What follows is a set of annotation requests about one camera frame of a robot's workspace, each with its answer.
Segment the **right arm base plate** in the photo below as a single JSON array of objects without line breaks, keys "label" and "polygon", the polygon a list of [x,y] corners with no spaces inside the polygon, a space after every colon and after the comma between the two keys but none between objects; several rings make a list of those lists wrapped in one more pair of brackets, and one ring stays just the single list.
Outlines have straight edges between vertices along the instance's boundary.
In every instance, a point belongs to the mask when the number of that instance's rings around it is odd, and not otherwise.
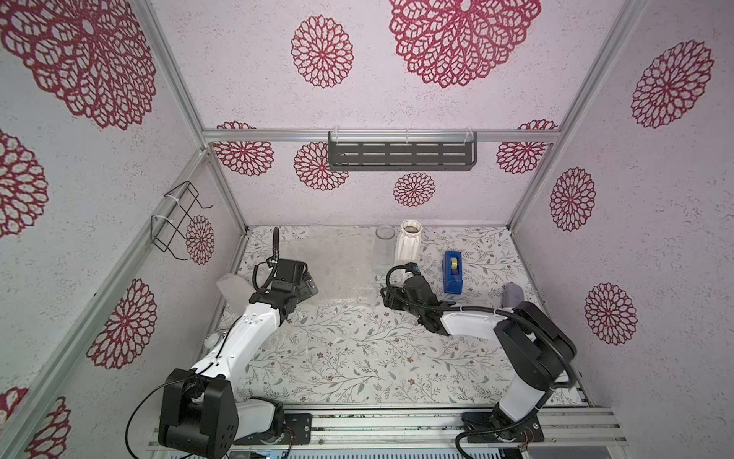
[{"label": "right arm base plate", "polygon": [[502,411],[478,411],[462,414],[464,431],[458,435],[469,443],[516,443],[527,445],[545,440],[537,412],[532,411],[518,421]]}]

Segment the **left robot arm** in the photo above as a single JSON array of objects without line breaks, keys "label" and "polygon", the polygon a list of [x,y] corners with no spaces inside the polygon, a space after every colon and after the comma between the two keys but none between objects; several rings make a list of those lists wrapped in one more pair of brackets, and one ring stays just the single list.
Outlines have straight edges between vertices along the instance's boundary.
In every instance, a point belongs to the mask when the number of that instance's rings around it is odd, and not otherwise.
[{"label": "left robot arm", "polygon": [[280,403],[252,398],[239,403],[233,380],[256,351],[296,310],[318,292],[307,263],[281,256],[280,231],[273,230],[269,275],[254,288],[242,315],[190,369],[174,369],[158,389],[162,392],[159,442],[187,457],[226,458],[231,447],[249,436],[273,444],[281,438],[296,445],[296,433]]}]

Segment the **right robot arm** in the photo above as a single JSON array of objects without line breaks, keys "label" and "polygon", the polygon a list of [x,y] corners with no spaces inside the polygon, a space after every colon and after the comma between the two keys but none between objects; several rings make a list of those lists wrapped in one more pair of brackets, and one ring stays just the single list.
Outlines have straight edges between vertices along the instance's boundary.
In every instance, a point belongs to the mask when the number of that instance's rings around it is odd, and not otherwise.
[{"label": "right robot arm", "polygon": [[545,440],[538,413],[558,389],[573,388],[577,376],[572,361],[575,344],[534,303],[525,301],[513,283],[505,286],[503,306],[457,305],[441,301],[415,263],[390,268],[380,290],[385,307],[407,312],[427,331],[442,336],[495,338],[502,347],[514,376],[491,411],[466,412],[463,431],[454,440],[464,457],[469,443],[529,444]]}]

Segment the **clear bubble wrap sheet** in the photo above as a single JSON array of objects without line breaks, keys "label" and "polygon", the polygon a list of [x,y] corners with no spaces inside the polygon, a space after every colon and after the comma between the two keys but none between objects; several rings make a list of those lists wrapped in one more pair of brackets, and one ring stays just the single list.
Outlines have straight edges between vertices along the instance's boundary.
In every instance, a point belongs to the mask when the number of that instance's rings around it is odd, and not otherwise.
[{"label": "clear bubble wrap sheet", "polygon": [[280,229],[280,255],[303,261],[318,288],[318,303],[374,307],[383,277],[373,272],[378,227],[294,226]]}]

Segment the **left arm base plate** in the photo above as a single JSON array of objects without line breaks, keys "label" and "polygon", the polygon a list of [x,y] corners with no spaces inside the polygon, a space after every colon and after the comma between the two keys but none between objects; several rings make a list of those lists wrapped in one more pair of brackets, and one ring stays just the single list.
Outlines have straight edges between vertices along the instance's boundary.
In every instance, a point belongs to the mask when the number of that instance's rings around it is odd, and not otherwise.
[{"label": "left arm base plate", "polygon": [[311,443],[313,416],[310,413],[275,415],[271,426],[236,440],[237,446],[304,446]]}]

